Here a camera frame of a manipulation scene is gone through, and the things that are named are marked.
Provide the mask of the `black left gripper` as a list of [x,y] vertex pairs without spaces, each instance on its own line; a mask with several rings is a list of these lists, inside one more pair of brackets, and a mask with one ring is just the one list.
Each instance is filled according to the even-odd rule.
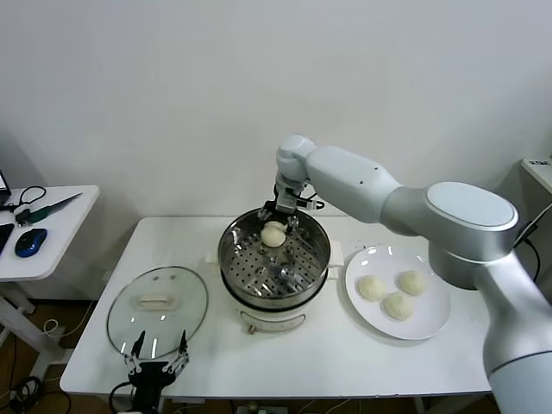
[[143,362],[140,364],[140,352],[145,339],[143,330],[134,342],[130,353],[124,355],[129,372],[129,382],[135,388],[131,411],[140,413],[158,413],[161,394],[165,387],[175,381],[175,372],[182,372],[189,363],[186,330],[182,332],[176,356],[165,362]]

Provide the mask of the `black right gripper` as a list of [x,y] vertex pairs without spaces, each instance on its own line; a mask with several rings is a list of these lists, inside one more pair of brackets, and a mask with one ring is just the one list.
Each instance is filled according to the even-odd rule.
[[[304,181],[288,179],[278,172],[274,185],[275,201],[266,201],[259,208],[257,218],[265,223],[274,219],[276,211],[292,215],[298,207],[308,207],[309,201],[301,197],[305,187],[306,183]],[[285,233],[287,235],[300,235],[302,233],[298,216],[287,217]]]

